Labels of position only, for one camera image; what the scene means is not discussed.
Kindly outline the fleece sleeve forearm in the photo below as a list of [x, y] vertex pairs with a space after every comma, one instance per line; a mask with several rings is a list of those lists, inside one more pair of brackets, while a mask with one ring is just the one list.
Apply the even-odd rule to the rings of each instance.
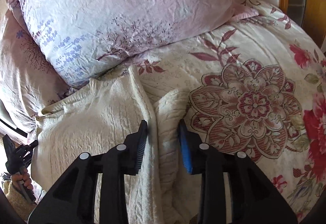
[[3, 183], [3, 192], [10, 202], [11, 206], [15, 209], [16, 213], [25, 221], [32, 211], [36, 208], [36, 204], [29, 203], [25, 197], [20, 193], [20, 191], [12, 184], [11, 181], [5, 181]]

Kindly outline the person's left hand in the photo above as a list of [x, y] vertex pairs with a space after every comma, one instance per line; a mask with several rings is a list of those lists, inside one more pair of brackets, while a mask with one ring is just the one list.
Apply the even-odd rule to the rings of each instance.
[[11, 176], [11, 182], [18, 191], [21, 191], [19, 186], [21, 181], [27, 189], [33, 190], [32, 179], [30, 178], [30, 174], [26, 168], [23, 168], [23, 173], [16, 173]]

